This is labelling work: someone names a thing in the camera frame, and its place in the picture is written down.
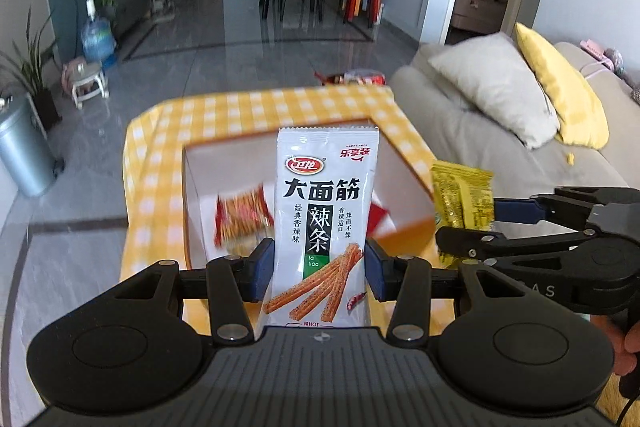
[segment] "gray tile floor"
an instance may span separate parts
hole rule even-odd
[[[24,364],[29,342],[41,327],[118,281],[124,245],[124,230],[36,235],[20,258],[28,225],[125,216],[127,125],[159,102],[209,92],[317,86],[314,71],[370,68],[391,75],[412,60],[410,40],[385,25],[375,32],[366,22],[343,25],[332,8],[336,4],[327,1],[319,23],[308,12],[308,0],[289,0],[280,24],[275,9],[266,22],[260,19],[258,0],[178,0],[172,22],[155,26],[139,46],[141,35],[125,43],[121,55],[130,57],[108,71],[108,100],[95,98],[76,110],[70,99],[57,96],[63,121],[50,133],[50,143],[65,158],[66,170],[43,197],[18,196],[0,235],[4,427],[24,425],[42,406]],[[138,33],[146,31],[142,26]],[[9,324],[5,316],[12,319]]]

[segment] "trash can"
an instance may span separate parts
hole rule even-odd
[[[28,198],[43,194],[56,180],[56,160],[27,95],[0,107],[0,158]]]

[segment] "water bottle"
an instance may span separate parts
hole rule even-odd
[[[116,41],[111,34],[107,19],[98,17],[94,0],[87,0],[86,12],[89,20],[82,28],[82,48],[87,62],[100,62],[103,66],[113,64],[111,57],[116,49]]]

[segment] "open box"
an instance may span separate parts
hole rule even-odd
[[[374,124],[358,120],[342,125]],[[277,137],[277,131],[240,135],[190,144],[184,149],[182,195],[189,268],[203,268],[211,259],[228,253],[214,244],[219,194],[232,196],[262,184],[274,215]],[[373,202],[388,211],[371,234],[387,253],[417,255],[424,250],[434,232],[431,194],[382,131]]]

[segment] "checkered tablecloth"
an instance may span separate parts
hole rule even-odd
[[[310,89],[231,92],[161,103],[127,129],[123,154],[129,232],[122,261],[126,279],[161,259],[186,269],[182,204],[182,149],[192,142],[276,130],[285,126],[369,119],[431,188],[434,156],[395,104],[387,87],[335,86]],[[432,244],[422,253],[439,266]],[[258,307],[248,306],[254,319]],[[204,304],[187,301],[183,318],[208,333]],[[374,324],[388,313],[372,308]],[[439,322],[449,319],[441,317]]]

